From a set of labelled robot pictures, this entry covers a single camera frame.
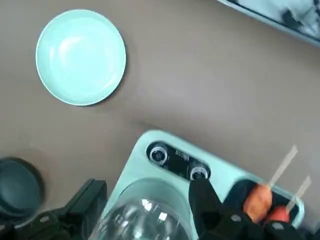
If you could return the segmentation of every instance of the orange food item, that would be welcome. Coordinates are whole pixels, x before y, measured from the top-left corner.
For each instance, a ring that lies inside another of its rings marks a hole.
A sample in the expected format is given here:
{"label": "orange food item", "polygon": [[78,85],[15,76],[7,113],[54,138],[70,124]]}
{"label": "orange food item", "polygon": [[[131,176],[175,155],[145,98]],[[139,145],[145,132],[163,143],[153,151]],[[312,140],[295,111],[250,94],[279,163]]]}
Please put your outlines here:
{"label": "orange food item", "polygon": [[272,191],[268,185],[258,184],[246,198],[243,211],[254,223],[264,219],[272,205]]}
{"label": "orange food item", "polygon": [[282,221],[289,223],[290,215],[285,206],[278,206],[267,217],[266,221]]}

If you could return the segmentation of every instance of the transparent bottle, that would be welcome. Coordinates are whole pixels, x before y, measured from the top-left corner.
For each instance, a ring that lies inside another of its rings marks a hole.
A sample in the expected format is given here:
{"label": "transparent bottle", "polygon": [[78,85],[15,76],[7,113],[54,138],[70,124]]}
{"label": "transparent bottle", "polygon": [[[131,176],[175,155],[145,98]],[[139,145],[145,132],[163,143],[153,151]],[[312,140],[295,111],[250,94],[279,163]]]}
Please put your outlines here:
{"label": "transparent bottle", "polygon": [[90,240],[190,240],[190,207],[170,184],[144,178],[129,185]]}

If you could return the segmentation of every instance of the brown table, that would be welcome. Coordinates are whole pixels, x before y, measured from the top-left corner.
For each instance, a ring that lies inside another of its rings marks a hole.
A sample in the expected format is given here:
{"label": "brown table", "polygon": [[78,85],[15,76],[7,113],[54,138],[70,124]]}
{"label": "brown table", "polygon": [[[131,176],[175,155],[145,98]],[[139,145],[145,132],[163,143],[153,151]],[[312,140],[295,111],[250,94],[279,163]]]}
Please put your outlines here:
{"label": "brown table", "polygon": [[[43,27],[90,9],[122,34],[118,90],[91,107],[49,94],[35,66]],[[320,49],[215,0],[3,0],[0,3],[0,153],[35,164],[45,208],[64,205],[88,178],[109,190],[137,138],[164,129],[268,179],[292,144],[279,184],[307,174],[307,220],[320,214]]]}

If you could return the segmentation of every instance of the kitchen appliance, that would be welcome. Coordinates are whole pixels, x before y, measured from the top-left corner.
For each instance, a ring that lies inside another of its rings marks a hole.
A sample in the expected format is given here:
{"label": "kitchen appliance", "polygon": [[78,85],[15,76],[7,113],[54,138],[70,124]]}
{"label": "kitchen appliance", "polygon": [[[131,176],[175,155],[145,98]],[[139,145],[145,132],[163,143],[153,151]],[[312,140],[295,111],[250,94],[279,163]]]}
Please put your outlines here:
{"label": "kitchen appliance", "polygon": [[319,0],[218,0],[219,2],[320,46]]}
{"label": "kitchen appliance", "polygon": [[[265,182],[176,136],[150,130],[135,144],[90,239],[198,239],[188,204],[193,180],[207,180],[223,206],[238,212],[256,183]],[[272,192],[271,211],[293,197],[277,186]],[[298,227],[304,214],[298,198],[291,225]]]}

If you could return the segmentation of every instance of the plate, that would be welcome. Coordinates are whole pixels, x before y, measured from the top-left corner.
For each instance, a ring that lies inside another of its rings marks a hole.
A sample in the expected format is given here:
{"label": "plate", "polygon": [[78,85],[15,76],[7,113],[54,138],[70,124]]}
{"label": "plate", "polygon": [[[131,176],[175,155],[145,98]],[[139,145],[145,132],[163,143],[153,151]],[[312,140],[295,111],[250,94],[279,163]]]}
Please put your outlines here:
{"label": "plate", "polygon": [[39,77],[61,101],[86,106],[108,97],[126,67],[126,48],[117,28],[94,11],[61,13],[43,29],[35,51]]}

